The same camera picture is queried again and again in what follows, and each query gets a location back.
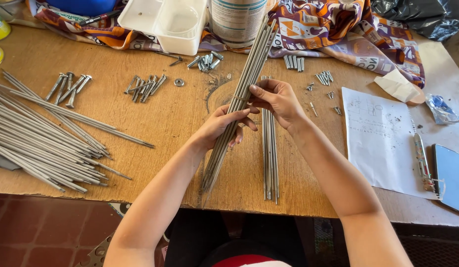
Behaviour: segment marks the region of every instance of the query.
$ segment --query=metal washer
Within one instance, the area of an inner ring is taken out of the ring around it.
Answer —
[[[173,82],[176,86],[178,87],[181,87],[185,84],[185,81],[183,81],[181,78],[178,78],[176,79],[174,82]]]

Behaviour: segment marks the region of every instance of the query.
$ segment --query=phone screen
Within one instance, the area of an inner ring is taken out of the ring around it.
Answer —
[[[446,183],[446,192],[440,202],[459,211],[459,154],[438,144],[433,151],[437,179]]]

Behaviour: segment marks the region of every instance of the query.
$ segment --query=wooden workbench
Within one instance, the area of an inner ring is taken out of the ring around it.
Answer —
[[[426,71],[425,92],[437,92],[445,99],[452,99],[448,103],[459,113],[457,66],[440,43],[419,36],[417,39]],[[215,70],[204,74],[196,68],[186,68],[185,65],[193,57],[184,57],[184,63],[168,67],[173,62],[172,58],[149,51],[117,51],[74,42],[48,30],[20,26],[14,26],[12,34],[1,41],[0,46],[5,52],[5,60],[0,67],[41,96],[48,93],[59,72],[73,71],[76,75],[91,75],[93,81],[76,98],[75,111],[156,145],[156,149],[150,149],[80,124],[104,143],[114,158],[113,161],[100,161],[131,176],[133,180],[109,173],[107,188],[85,185],[89,190],[86,194],[72,190],[61,193],[21,170],[9,172],[0,169],[0,193],[110,202],[133,202],[167,160],[203,124],[209,113],[229,102],[246,60],[246,55],[225,52],[225,60]],[[314,78],[315,73],[328,69],[335,80],[330,88],[315,86],[312,92],[305,90],[310,82],[318,84]],[[147,103],[134,104],[122,92],[135,74],[141,77],[165,74],[168,81]],[[304,73],[286,70],[281,59],[268,59],[262,75],[290,82],[309,118],[344,155],[344,118],[332,109],[335,105],[343,106],[341,87],[392,99],[373,82],[376,73],[333,58],[307,58]],[[176,78],[184,79],[185,86],[174,86]],[[1,70],[0,83],[10,86],[2,77]],[[329,100],[325,95],[328,90],[335,91],[334,100]],[[312,113],[309,102],[316,106],[318,118]],[[37,106],[31,106],[43,115],[47,114]],[[459,124],[435,125],[432,113],[425,105],[411,108],[411,112],[415,123],[423,125],[420,133],[425,145],[439,143],[459,152]],[[260,124],[260,115],[251,115],[251,118]],[[281,192],[279,205],[263,199],[262,132],[254,133],[245,127],[244,141],[228,150],[219,179],[205,208],[336,217],[290,135],[279,125],[276,126],[276,135]],[[183,199],[183,207],[202,207],[206,198],[200,194],[199,185],[209,155],[206,155],[191,182]],[[378,188],[375,190],[392,222],[459,226],[458,215],[430,200]]]

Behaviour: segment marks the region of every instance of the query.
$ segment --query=black plastic bag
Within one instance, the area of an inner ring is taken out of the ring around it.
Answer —
[[[372,0],[373,12],[434,41],[444,41],[459,31],[459,0]]]

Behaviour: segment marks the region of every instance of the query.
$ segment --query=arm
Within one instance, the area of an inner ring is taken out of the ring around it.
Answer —
[[[218,108],[140,193],[114,234],[105,267],[154,266],[155,247],[177,214],[191,178],[216,138],[236,120],[257,130],[256,124],[246,116],[259,110],[250,107],[226,114],[228,107]],[[242,139],[243,130],[238,126],[228,145],[233,147]]]
[[[270,110],[294,139],[340,217],[351,266],[412,266],[371,185],[307,118],[291,86],[270,79],[258,85],[250,87],[251,102]]]

